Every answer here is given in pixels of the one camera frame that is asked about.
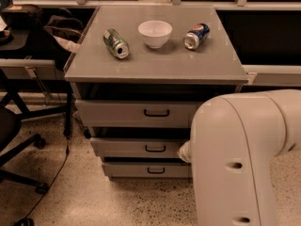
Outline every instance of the office chair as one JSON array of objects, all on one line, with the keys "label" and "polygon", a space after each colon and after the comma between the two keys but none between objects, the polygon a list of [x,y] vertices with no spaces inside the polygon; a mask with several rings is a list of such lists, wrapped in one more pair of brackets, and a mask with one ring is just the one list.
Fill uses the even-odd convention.
[{"label": "office chair", "polygon": [[[9,109],[0,105],[0,153],[9,145],[9,143],[17,136],[19,133],[22,123],[21,120],[18,119],[15,113],[10,111]],[[40,134],[35,134],[31,138],[22,142],[18,146],[9,150],[6,153],[0,155],[0,182],[3,180],[9,180],[12,182],[35,186],[36,192],[40,194],[45,194],[49,186],[37,180],[33,180],[27,177],[23,177],[8,171],[1,169],[9,160],[11,160],[14,156],[24,150],[26,147],[34,143],[39,149],[42,149],[45,146],[45,139],[40,136]]]}]

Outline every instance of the gray drawer cabinet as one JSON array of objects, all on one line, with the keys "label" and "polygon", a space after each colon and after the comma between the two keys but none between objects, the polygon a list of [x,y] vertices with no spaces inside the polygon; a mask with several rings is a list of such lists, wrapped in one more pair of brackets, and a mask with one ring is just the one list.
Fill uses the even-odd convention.
[{"label": "gray drawer cabinet", "polygon": [[[173,25],[172,36],[151,50],[137,28],[162,18]],[[210,36],[196,51],[187,50],[182,37],[200,20],[210,25]],[[112,25],[130,44],[125,59],[113,57],[102,42],[100,31]],[[191,177],[177,151],[190,138],[197,109],[247,82],[214,8],[202,5],[103,4],[65,78],[109,178]]]}]

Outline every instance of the chair wheel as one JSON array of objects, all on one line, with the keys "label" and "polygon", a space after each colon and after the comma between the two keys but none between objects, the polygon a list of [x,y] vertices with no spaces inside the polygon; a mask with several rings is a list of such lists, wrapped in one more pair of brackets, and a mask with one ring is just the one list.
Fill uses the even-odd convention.
[{"label": "chair wheel", "polygon": [[41,138],[40,140],[36,140],[34,143],[34,146],[39,149],[43,149],[45,145],[46,145],[46,140],[44,138]]},{"label": "chair wheel", "polygon": [[49,190],[49,186],[47,184],[43,184],[42,186],[36,187],[36,193],[45,194]]},{"label": "chair wheel", "polygon": [[14,224],[14,226],[34,226],[34,220],[31,218],[22,218]]},{"label": "chair wheel", "polygon": [[91,134],[90,134],[90,132],[88,131],[88,129],[85,129],[85,131],[84,131],[84,136],[85,136],[85,138],[87,138],[87,139],[90,139],[90,138],[91,138]]}]

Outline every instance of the cabinet top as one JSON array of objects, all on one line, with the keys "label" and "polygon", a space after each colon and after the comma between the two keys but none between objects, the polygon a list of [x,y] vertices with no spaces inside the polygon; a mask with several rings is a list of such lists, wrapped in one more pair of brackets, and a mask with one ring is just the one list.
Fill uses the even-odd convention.
[{"label": "cabinet top", "polygon": [[[147,47],[138,26],[162,20],[173,27],[160,49]],[[195,24],[210,27],[208,39],[196,51],[183,45],[183,36]],[[114,28],[128,41],[130,54],[113,57],[103,42]],[[100,7],[81,47],[65,75],[71,82],[243,84],[246,72],[215,9],[208,6],[109,5]]]}]

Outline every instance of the soda can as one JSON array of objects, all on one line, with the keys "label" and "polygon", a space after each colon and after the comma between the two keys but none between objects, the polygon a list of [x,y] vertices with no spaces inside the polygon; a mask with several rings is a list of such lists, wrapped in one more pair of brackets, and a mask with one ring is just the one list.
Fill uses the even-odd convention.
[{"label": "soda can", "polygon": [[129,44],[113,28],[104,31],[103,41],[114,57],[125,58],[130,54]]},{"label": "soda can", "polygon": [[187,49],[196,50],[208,37],[210,28],[206,24],[197,24],[184,36],[183,42]]}]

